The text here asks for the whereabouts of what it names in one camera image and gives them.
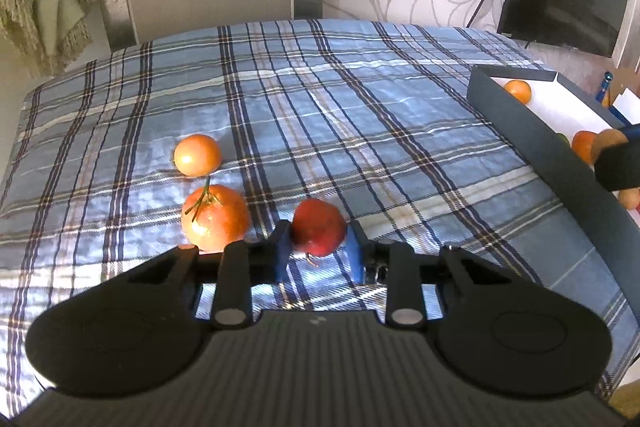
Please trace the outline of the orange and blue carton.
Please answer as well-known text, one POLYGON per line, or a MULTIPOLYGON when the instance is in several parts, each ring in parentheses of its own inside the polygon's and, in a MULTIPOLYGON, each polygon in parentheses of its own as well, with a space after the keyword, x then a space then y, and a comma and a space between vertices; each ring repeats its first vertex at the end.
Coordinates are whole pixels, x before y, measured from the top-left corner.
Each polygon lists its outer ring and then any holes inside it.
POLYGON ((640 98, 626 88, 616 96, 610 112, 626 126, 640 124, 640 98))

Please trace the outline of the brown kiwi fruit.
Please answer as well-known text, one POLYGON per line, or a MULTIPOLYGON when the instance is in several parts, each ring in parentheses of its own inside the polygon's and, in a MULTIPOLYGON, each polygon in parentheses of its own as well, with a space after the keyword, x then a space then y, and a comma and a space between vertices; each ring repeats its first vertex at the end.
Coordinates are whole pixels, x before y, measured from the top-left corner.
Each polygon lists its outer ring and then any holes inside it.
POLYGON ((617 194, 617 199, 627 210, 634 210, 640 205, 640 188, 624 188, 617 194))

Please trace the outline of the green round fruit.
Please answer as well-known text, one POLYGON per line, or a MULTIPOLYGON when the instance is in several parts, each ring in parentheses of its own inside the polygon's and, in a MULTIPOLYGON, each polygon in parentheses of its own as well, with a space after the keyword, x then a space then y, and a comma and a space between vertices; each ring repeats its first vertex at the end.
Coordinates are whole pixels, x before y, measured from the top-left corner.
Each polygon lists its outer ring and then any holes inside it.
POLYGON ((566 136, 565 134, 563 134, 563 133, 560 133, 560 132, 559 132, 559 133, 557 133, 556 135, 559 137, 559 139, 560 139, 564 144, 566 144, 567 146, 569 146, 569 147, 570 147, 570 139, 568 139, 568 138, 567 138, 567 136, 566 136))

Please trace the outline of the orange tangerine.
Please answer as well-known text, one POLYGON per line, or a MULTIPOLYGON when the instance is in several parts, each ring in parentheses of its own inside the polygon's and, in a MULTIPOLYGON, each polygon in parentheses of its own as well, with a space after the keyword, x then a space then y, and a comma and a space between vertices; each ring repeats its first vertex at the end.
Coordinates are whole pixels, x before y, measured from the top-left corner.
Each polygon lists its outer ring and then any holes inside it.
POLYGON ((580 130, 574 134, 572 144, 570 144, 574 153, 589 166, 593 165, 591 149, 596 138, 597 133, 580 130))

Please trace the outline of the blue plaid cloth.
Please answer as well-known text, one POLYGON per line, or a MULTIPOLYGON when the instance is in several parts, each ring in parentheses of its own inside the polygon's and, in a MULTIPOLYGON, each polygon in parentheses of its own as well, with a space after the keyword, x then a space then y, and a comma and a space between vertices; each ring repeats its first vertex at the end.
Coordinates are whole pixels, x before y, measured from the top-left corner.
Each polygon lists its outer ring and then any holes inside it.
POLYGON ((597 392, 639 353, 608 267, 547 184, 466 99, 471 72, 541 69, 478 29, 347 20, 252 23, 156 40, 51 79, 18 103, 1 181, 1 410, 40 394, 28 326, 180 243, 200 186, 174 150, 203 133, 216 183, 268 233, 305 198, 421 254, 462 247, 593 309, 613 337, 597 392))

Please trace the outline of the dark box with white interior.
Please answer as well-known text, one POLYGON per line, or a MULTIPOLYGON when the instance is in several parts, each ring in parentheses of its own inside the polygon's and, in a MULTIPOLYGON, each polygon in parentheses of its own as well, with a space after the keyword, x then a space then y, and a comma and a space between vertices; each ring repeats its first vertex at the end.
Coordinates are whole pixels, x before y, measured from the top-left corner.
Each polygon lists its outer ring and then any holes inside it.
POLYGON ((476 66, 466 98, 534 168, 573 215, 639 313, 639 216, 623 208, 593 170, 564 144, 580 130, 622 124, 573 83, 548 70, 476 66), (533 96, 522 104, 503 86, 525 80, 533 96))

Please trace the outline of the smooth orange fruit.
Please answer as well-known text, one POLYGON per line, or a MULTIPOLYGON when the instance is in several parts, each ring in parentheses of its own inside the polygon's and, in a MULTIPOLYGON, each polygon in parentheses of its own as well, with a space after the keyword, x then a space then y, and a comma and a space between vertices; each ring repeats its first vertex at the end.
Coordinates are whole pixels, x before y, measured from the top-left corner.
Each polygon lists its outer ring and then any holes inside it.
POLYGON ((503 89, 524 105, 527 105, 533 96, 532 88, 525 80, 509 80, 503 89))

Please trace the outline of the blue glass bottle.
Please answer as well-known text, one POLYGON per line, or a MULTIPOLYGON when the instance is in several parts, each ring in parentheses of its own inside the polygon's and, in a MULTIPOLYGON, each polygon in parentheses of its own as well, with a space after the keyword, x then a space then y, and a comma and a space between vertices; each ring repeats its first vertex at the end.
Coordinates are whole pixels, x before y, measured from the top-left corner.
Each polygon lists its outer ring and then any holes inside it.
POLYGON ((600 104, 605 102, 606 97, 608 96, 608 89, 610 89, 611 82, 614 76, 612 72, 605 72, 603 75, 603 79, 600 84, 599 91, 596 95, 596 101, 600 104))

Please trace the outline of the large orange with stem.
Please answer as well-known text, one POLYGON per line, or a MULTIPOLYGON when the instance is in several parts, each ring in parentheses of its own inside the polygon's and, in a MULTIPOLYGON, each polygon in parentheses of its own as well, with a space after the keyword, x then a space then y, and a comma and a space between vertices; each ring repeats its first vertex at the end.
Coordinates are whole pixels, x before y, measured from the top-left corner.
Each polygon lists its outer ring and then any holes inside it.
POLYGON ((250 229, 250 212, 243 196, 221 184, 205 184, 190 194, 180 212, 189 242, 206 253, 221 253, 250 229))

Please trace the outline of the red apple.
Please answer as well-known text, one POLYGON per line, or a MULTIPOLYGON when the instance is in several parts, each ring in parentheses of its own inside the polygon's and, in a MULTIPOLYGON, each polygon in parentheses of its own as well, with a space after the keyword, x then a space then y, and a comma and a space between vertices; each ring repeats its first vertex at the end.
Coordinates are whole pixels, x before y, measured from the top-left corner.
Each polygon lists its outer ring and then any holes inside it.
POLYGON ((307 198, 295 209, 291 242, 296 251, 316 258, 334 253, 346 236, 341 211, 321 199, 307 198))

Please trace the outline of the small orange mandarin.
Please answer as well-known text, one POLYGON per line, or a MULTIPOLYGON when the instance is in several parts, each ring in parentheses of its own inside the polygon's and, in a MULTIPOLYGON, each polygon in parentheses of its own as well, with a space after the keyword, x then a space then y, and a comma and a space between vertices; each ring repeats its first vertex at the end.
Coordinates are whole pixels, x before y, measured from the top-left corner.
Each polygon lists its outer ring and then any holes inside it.
POLYGON ((187 136, 174 150, 174 164, 185 176, 208 176, 221 163, 222 153, 218 143, 205 134, 187 136))

